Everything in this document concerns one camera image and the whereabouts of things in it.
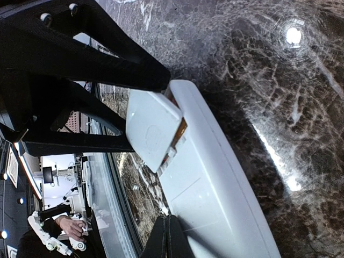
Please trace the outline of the black triangular finger of the left gripper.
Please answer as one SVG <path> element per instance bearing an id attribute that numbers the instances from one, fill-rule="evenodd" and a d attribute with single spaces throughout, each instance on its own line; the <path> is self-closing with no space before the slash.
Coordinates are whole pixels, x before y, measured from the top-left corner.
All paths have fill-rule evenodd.
<path id="1" fill-rule="evenodd" d="M 1 1 L 1 68 L 148 91 L 171 78 L 96 1 Z"/>

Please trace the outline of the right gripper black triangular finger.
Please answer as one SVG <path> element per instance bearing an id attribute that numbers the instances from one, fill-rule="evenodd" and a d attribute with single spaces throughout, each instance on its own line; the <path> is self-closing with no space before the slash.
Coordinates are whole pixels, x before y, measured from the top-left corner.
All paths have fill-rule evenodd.
<path id="1" fill-rule="evenodd" d="M 140 258 L 195 257 L 175 215 L 157 217 Z"/>

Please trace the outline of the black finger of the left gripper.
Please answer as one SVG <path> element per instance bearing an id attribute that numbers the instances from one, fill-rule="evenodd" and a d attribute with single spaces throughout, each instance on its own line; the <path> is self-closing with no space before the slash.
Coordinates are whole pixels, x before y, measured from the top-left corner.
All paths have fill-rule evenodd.
<path id="1" fill-rule="evenodd" d="M 132 152 L 126 121 L 84 87 L 43 75 L 1 78 L 1 138 L 32 156 Z"/>

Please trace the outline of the white remote control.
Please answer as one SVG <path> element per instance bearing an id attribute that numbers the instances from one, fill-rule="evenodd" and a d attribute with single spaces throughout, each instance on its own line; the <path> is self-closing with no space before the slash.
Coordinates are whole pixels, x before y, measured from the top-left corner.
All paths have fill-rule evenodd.
<path id="1" fill-rule="evenodd" d="M 160 176 L 195 257 L 280 257 L 243 169 L 198 88 L 170 83 L 186 122 Z"/>

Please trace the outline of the white battery cover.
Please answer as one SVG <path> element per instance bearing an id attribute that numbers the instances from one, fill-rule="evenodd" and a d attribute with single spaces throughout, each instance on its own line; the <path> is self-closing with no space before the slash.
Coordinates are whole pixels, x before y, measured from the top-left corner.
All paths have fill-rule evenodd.
<path id="1" fill-rule="evenodd" d="M 131 90 L 126 114 L 126 136 L 152 172 L 157 172 L 182 121 L 180 109 L 165 95 Z"/>

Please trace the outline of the orange AA battery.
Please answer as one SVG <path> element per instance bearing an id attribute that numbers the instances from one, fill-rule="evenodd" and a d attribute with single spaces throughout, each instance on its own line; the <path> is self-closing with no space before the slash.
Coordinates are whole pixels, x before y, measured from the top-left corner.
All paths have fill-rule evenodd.
<path id="1" fill-rule="evenodd" d="M 184 132 L 185 132 L 187 127 L 188 127 L 188 125 L 187 125 L 185 119 L 182 118 L 181 123 L 180 123 L 180 125 L 179 125 L 179 127 L 178 127 L 178 129 L 177 129 L 177 131 L 175 133 L 175 136 L 174 136 L 174 138 L 173 138 L 173 140 L 171 142 L 171 146 L 172 147 L 176 146 L 177 142 L 181 139 L 181 137 L 183 136 L 183 134 L 184 134 Z"/>

